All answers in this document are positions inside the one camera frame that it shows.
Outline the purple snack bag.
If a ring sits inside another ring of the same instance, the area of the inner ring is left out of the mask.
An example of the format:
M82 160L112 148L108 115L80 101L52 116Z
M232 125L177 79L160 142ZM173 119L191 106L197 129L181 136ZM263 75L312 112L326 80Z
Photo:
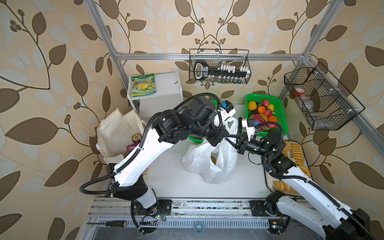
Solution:
M131 145L128 145L127 146L127 152L130 153L131 151L133 151L140 143L139 142L135 142Z

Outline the green white drink can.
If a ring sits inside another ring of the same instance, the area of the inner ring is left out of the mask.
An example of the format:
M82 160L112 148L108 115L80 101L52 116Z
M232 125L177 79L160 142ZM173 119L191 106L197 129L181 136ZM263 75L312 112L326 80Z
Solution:
M140 133L134 134L132 136L132 142L133 143L139 143L142 139L142 135Z

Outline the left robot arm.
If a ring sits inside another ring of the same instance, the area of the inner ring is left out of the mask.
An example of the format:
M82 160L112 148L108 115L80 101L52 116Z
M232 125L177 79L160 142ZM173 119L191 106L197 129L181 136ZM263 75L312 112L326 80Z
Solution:
M115 198L139 202L148 213L155 212L159 201L145 183L144 170L163 152L189 136L206 139L211 146L217 146L229 135L224 120L235 112L229 101L221 102L215 94L202 93L171 110L154 114L139 145L108 175L83 184L80 192L86 195L111 193Z

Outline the cream floral tote bag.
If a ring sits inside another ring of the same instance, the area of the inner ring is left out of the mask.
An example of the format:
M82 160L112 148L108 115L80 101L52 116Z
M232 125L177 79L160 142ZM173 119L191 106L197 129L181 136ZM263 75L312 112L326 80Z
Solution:
M135 111L123 115L119 109L113 111L97 127L96 148L103 156L103 164L118 164L127 155L127 146L133 144L132 136L142 134L143 123Z

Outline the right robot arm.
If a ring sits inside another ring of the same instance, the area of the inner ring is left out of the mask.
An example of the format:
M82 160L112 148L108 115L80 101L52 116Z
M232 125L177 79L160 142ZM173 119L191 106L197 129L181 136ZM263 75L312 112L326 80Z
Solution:
M241 120L233 146L241 155L249 152L261 156L265 172L293 188L313 208L296 202L281 191L274 191L266 197L266 212L271 216L291 217L325 240L373 240L368 214L361 209L353 210L334 198L285 156L283 128L278 123L273 125L279 132L268 133L258 141L257 133L264 125L257 125L252 119Z

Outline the brown potato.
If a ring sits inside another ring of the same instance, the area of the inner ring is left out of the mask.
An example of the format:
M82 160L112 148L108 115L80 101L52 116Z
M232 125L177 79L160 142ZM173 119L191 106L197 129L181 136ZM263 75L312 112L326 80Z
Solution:
M214 156L211 156L211 161L213 162L213 164L215 165L216 162L217 162L217 159L214 157Z

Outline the white plastic bag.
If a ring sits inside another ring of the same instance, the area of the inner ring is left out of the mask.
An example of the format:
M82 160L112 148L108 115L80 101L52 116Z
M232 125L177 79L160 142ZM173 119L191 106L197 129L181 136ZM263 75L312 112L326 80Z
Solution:
M213 147L207 140L192 144L183 156L185 170L198 174L208 184L227 182L238 161L236 149L227 140Z

